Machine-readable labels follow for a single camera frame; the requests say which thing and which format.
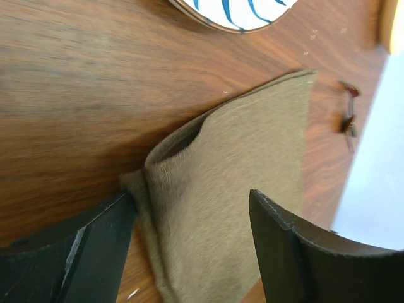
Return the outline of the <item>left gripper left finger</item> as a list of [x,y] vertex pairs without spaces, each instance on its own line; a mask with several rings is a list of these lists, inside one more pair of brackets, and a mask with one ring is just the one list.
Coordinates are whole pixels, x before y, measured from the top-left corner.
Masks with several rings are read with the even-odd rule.
[[115,302],[136,220],[120,192],[1,249],[1,302]]

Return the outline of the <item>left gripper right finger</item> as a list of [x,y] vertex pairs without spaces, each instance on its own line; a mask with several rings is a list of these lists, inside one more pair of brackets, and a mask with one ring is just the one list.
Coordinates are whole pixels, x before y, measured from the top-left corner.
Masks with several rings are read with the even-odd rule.
[[249,214],[267,302],[403,302],[403,251],[341,237],[256,189]]

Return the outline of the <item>brown cloth napkin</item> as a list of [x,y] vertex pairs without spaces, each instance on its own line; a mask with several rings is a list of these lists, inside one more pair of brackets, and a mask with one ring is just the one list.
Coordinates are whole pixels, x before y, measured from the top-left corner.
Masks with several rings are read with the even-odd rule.
[[300,211],[316,77],[286,74],[201,114],[120,176],[164,302],[239,302],[259,280],[249,192]]

